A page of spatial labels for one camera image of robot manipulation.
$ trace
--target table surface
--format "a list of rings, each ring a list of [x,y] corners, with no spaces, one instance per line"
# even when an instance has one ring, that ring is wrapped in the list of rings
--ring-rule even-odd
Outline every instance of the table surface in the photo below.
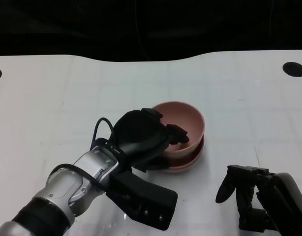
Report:
[[[105,62],[77,56],[0,57],[0,225],[44,187],[50,171],[74,163],[90,146],[100,117],[177,100],[206,121],[205,148],[188,172],[141,173],[175,190],[170,228],[129,219],[105,195],[67,236],[277,236],[240,231],[233,195],[215,203],[228,165],[288,172],[302,192],[302,77],[284,63],[302,51],[217,52],[178,61]],[[108,137],[106,125],[99,128]],[[253,205],[260,208],[254,197]]]

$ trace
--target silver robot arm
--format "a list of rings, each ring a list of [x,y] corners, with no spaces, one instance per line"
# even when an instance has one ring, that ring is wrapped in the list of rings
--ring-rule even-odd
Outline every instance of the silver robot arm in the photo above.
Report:
[[[82,169],[108,188],[109,175],[118,169],[116,158],[103,147],[86,152],[74,166]],[[63,235],[83,214],[94,198],[104,193],[89,179],[72,169],[61,168],[51,174],[18,215],[0,227],[0,236]]]

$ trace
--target pink bowl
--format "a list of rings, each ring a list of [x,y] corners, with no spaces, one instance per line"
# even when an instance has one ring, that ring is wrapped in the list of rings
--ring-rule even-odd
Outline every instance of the pink bowl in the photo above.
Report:
[[[163,156],[170,158],[184,158],[190,155],[204,136],[205,120],[200,111],[184,102],[165,102],[153,107],[163,114],[161,123],[175,124],[187,131],[189,142],[186,144],[169,145]]]

